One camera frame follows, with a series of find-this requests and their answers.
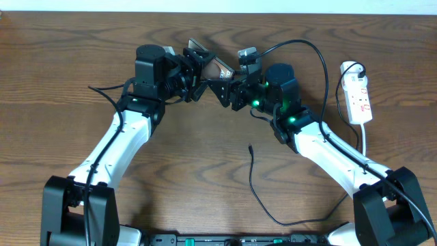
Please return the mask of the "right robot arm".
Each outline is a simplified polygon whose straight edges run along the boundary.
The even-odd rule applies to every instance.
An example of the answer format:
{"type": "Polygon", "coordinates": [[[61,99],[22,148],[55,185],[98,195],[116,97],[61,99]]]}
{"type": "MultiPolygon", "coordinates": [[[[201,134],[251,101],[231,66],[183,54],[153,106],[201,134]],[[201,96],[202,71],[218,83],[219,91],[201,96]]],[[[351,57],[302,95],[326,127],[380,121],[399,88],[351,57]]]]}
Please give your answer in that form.
{"type": "Polygon", "coordinates": [[[353,223],[329,232],[329,245],[419,245],[436,238],[417,177],[375,163],[338,138],[302,106],[298,82],[288,64],[275,64],[233,79],[211,62],[202,75],[225,106],[271,115],[268,123],[281,144],[320,166],[353,200],[353,223]]]}

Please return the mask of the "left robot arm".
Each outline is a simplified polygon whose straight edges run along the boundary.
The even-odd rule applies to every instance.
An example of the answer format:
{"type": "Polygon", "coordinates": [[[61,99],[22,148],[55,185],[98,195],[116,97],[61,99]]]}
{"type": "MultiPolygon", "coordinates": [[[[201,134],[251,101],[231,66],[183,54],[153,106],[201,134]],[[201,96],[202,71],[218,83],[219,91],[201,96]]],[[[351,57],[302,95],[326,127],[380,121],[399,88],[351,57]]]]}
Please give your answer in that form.
{"type": "Polygon", "coordinates": [[[41,245],[141,245],[142,232],[119,222],[116,189],[139,148],[160,124],[170,98],[199,100],[200,78],[215,55],[205,49],[146,44],[137,48],[135,76],[111,104],[113,121],[91,154],[68,177],[43,189],[41,245]]]}

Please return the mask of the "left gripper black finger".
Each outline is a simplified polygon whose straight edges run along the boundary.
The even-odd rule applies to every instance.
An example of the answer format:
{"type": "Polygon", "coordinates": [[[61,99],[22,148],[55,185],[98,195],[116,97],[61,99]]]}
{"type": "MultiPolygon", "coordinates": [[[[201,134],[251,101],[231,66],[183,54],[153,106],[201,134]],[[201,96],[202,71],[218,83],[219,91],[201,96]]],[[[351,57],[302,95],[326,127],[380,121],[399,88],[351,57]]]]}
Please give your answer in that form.
{"type": "Polygon", "coordinates": [[[199,86],[193,91],[191,99],[197,102],[207,88],[208,88],[207,82],[200,83],[199,86]]]}
{"type": "Polygon", "coordinates": [[[185,48],[183,50],[183,56],[193,62],[194,65],[198,67],[204,67],[216,57],[216,54],[211,51],[185,48]]]}

